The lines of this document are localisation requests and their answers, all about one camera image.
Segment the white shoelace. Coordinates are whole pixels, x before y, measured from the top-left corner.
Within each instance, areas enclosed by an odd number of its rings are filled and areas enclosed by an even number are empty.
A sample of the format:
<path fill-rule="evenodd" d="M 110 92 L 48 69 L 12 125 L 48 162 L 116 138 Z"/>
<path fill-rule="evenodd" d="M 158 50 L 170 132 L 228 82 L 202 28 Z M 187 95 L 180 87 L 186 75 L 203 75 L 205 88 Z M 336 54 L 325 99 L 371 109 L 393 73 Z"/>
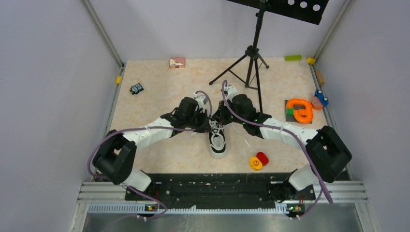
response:
<path fill-rule="evenodd" d="M 244 142 L 245 142 L 250 148 L 252 148 L 252 149 L 255 150 L 255 151 L 258 151 L 256 148 L 254 148 L 254 147 L 247 141 L 246 137 L 245 137 L 233 124 L 230 124 L 229 126 L 230 126 L 231 128 L 233 128 L 238 134 L 240 134 L 240 135 L 243 137 Z"/>

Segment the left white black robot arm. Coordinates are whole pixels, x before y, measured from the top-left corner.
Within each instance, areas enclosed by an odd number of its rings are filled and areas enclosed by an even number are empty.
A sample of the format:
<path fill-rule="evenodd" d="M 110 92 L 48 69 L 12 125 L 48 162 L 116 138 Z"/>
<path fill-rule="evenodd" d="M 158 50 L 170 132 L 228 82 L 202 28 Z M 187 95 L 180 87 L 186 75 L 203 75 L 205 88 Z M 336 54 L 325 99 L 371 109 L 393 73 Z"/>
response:
<path fill-rule="evenodd" d="M 209 129 L 212 104 L 206 95 L 185 97 L 172 112 L 140 128 L 112 130 L 97 145 L 89 161 L 115 185 L 131 186 L 144 200 L 155 194 L 152 178 L 134 168 L 136 153 L 164 139 Z"/>

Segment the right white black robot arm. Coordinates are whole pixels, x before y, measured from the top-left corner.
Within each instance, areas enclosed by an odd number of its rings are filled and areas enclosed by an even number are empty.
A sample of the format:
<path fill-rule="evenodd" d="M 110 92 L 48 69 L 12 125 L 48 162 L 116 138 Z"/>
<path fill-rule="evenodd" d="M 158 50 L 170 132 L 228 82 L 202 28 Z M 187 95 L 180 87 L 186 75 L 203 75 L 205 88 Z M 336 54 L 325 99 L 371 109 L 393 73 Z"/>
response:
<path fill-rule="evenodd" d="M 225 151 L 224 126 L 231 123 L 242 124 L 252 136 L 276 140 L 305 153 L 308 164 L 293 171 L 283 186 L 283 192 L 289 199 L 297 199 L 311 184 L 334 182 L 352 159 L 351 152 L 332 127 L 311 129 L 279 121 L 258 112 L 245 94 L 236 95 L 227 102 L 220 101 L 210 119 L 212 130 L 209 139 L 216 156 Z"/>

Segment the black white canvas sneaker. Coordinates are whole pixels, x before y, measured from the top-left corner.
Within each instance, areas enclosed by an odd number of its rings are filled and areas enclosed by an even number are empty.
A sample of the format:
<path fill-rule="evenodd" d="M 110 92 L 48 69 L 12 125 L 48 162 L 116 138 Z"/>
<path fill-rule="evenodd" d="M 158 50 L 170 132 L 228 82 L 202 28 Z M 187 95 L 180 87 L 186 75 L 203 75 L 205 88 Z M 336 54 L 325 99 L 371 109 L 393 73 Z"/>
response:
<path fill-rule="evenodd" d="M 224 126 L 213 119 L 210 120 L 209 125 L 211 127 L 211 130 L 208 133 L 211 155 L 214 158 L 223 158 L 226 156 Z"/>

